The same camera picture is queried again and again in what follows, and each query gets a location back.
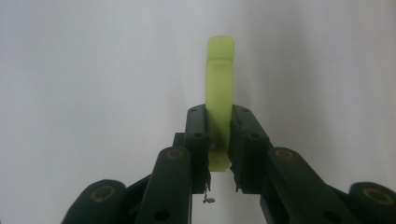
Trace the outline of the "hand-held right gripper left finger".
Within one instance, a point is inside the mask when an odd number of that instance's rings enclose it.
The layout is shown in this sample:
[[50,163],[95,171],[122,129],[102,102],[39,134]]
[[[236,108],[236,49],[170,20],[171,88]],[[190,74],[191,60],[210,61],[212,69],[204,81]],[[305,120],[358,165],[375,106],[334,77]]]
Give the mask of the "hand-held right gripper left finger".
[[205,105],[196,105],[188,110],[185,131],[175,134],[173,145],[190,152],[192,193],[204,194],[210,189],[211,180]]

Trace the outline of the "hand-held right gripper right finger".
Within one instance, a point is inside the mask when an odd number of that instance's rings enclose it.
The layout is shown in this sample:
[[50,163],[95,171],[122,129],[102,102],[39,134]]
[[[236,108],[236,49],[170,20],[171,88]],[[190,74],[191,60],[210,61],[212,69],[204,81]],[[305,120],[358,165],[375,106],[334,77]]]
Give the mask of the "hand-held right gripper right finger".
[[262,194],[264,160],[273,145],[254,114],[240,105],[233,106],[228,156],[236,190],[245,194]]

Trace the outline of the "pale green plastic block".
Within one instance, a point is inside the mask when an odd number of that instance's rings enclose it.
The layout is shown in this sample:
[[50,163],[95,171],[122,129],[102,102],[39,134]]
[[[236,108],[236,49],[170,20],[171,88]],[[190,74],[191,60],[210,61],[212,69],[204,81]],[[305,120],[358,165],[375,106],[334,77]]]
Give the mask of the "pale green plastic block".
[[205,67],[205,109],[208,116],[209,170],[225,172],[230,167],[228,149],[233,108],[234,41],[226,35],[208,39]]

